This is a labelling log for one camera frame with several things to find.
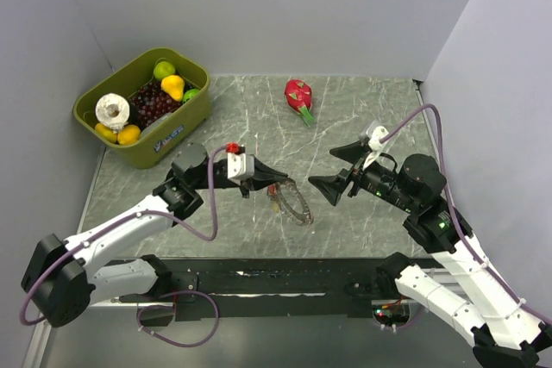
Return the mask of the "metal key organizer disc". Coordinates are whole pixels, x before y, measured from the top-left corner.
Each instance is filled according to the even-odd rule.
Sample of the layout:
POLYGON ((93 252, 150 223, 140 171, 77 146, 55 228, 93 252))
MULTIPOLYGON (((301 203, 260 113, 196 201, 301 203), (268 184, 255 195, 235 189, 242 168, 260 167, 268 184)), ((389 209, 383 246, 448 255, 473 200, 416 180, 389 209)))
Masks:
POLYGON ((287 216, 297 225, 309 226, 314 222, 311 209, 293 179, 270 184, 267 187, 267 197, 275 213, 287 216))

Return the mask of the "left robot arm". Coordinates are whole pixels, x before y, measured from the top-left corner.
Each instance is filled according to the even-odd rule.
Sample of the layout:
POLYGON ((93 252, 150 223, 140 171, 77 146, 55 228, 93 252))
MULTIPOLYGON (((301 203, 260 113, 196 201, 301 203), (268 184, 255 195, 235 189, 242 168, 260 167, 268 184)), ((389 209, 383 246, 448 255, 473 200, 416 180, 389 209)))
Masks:
POLYGON ((215 192, 237 188, 243 197, 286 181, 278 172, 229 143, 207 153, 192 143, 172 162, 166 179, 132 208, 86 232, 41 239, 28 263, 19 311, 25 326, 47 321, 63 327, 93 303, 129 294, 153 301, 171 289, 170 271, 153 255, 126 265, 110 262, 141 240, 180 225, 199 239, 217 237, 215 192))

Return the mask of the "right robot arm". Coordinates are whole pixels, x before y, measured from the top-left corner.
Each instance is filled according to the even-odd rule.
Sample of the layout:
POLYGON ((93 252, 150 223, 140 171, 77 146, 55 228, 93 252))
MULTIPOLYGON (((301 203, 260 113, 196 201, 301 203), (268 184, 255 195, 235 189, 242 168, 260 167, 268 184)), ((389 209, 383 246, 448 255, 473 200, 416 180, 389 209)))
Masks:
POLYGON ((329 203, 337 205, 343 195, 353 197, 364 190, 404 211, 409 236, 448 271, 464 294, 449 290, 402 253, 380 263, 379 292, 420 303, 471 346, 483 367, 536 367, 538 353, 551 346, 551 325, 525 310, 497 281, 498 273, 473 230, 442 197, 447 181, 436 160, 415 153, 388 169, 359 141, 330 153, 351 166, 333 176, 309 178, 329 203))

